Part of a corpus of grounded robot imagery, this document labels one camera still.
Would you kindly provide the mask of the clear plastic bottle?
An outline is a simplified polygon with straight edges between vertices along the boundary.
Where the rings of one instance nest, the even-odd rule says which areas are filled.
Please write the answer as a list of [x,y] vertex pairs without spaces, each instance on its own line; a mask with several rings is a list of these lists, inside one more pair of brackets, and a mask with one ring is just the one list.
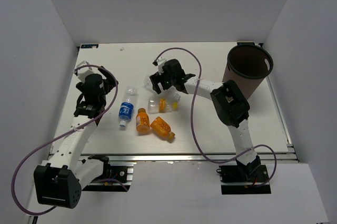
[[150,91],[153,95],[164,98],[164,99],[168,99],[168,100],[172,100],[174,102],[178,102],[181,98],[181,96],[179,95],[178,91],[174,88],[171,87],[168,90],[163,90],[162,87],[160,87],[160,94],[157,94],[154,90],[153,90],[153,85],[152,82],[150,80],[150,76],[147,75],[144,79],[144,87]]

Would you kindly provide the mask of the clear bottle yellow cap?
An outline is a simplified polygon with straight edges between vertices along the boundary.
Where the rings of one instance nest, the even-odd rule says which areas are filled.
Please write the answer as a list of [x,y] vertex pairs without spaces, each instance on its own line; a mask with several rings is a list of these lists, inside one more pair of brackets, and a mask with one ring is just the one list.
[[167,113],[178,110],[178,103],[164,98],[150,98],[148,101],[148,112],[150,114]]

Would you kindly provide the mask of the blue label water bottle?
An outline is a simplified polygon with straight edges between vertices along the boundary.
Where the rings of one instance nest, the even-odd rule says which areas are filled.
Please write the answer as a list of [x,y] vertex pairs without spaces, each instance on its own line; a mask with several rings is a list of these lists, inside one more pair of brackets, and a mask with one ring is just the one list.
[[118,112],[119,126],[121,129],[125,129],[127,124],[130,122],[137,99],[137,88],[128,86],[124,92],[122,103]]

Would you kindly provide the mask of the orange juice bottle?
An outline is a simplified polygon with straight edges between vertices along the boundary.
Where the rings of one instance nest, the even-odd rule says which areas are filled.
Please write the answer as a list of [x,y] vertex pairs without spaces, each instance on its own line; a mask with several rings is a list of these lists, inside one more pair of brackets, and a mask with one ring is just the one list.
[[173,141],[175,138],[175,133],[173,133],[169,124],[160,116],[153,120],[150,127],[152,131],[163,140]]

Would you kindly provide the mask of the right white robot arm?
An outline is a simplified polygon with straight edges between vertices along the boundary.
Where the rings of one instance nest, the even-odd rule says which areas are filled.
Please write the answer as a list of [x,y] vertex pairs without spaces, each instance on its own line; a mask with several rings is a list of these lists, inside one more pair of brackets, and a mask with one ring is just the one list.
[[252,180],[261,165],[260,158],[252,143],[249,132],[248,101],[237,84],[202,80],[194,74],[186,74],[176,59],[166,60],[162,57],[153,62],[158,71],[150,76],[152,89],[160,94],[164,90],[175,88],[177,91],[211,100],[220,121],[231,134],[236,150],[235,162],[238,176],[244,181]]

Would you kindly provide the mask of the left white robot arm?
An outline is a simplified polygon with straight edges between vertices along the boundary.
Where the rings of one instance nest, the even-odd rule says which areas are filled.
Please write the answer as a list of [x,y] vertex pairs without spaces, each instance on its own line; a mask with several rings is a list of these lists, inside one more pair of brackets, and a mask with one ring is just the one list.
[[117,86],[114,78],[104,71],[80,73],[76,88],[78,98],[71,133],[63,138],[56,153],[36,167],[34,183],[37,201],[53,207],[73,209],[82,190],[94,179],[106,181],[111,176],[107,157],[89,157],[81,166],[78,161],[89,137],[96,130],[106,106],[106,95]]

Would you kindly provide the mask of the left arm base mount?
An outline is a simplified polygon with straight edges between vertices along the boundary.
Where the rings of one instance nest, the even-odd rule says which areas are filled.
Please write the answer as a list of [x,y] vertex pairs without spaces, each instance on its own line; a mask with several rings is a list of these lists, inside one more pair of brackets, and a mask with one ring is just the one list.
[[100,176],[83,188],[83,191],[126,192],[132,182],[134,164],[126,162],[103,162]]

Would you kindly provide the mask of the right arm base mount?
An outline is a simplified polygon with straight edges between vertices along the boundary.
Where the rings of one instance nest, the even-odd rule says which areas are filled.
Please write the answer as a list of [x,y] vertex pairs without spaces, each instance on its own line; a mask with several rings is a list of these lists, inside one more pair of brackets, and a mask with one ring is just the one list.
[[261,165],[250,177],[247,177],[236,165],[219,166],[222,195],[271,194],[269,174],[265,165]]

